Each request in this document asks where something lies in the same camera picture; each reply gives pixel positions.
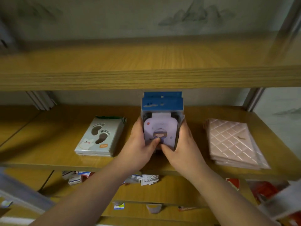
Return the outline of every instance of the hand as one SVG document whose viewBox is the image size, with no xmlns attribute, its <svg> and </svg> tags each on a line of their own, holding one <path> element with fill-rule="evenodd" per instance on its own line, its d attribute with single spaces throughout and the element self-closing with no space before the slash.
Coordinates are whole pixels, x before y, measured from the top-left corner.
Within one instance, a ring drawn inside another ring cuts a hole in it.
<svg viewBox="0 0 301 226">
<path fill-rule="evenodd" d="M 180 127 L 179 140 L 175 151 L 172 151 L 165 144 L 161 144 L 161 148 L 170 164 L 190 182 L 193 178 L 199 177 L 201 172 L 209 169 L 192 137 L 186 120 L 183 121 Z"/>
<path fill-rule="evenodd" d="M 145 146 L 142 119 L 139 117 L 132 128 L 130 138 L 116 159 L 125 170 L 128 169 L 129 173 L 133 174 L 141 170 L 150 160 L 159 142 L 160 138 L 156 138 Z"/>
</svg>

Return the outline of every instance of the cartoon girl illustration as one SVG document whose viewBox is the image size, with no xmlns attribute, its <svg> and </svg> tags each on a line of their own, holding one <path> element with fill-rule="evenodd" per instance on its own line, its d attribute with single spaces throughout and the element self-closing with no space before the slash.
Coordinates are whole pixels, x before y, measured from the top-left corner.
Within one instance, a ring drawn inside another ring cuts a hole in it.
<svg viewBox="0 0 301 226">
<path fill-rule="evenodd" d="M 156 131 L 153 132 L 153 138 L 161 138 L 160 143 L 164 143 L 164 139 L 167 137 L 167 131 L 159 128 Z"/>
</svg>

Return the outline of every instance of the orange label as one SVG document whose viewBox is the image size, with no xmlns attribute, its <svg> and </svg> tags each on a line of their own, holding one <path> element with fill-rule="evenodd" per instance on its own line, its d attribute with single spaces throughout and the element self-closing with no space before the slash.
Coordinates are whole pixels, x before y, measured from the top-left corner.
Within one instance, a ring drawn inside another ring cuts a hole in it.
<svg viewBox="0 0 301 226">
<path fill-rule="evenodd" d="M 105 148 L 107 146 L 108 146 L 107 144 L 100 144 L 99 148 Z"/>
</svg>

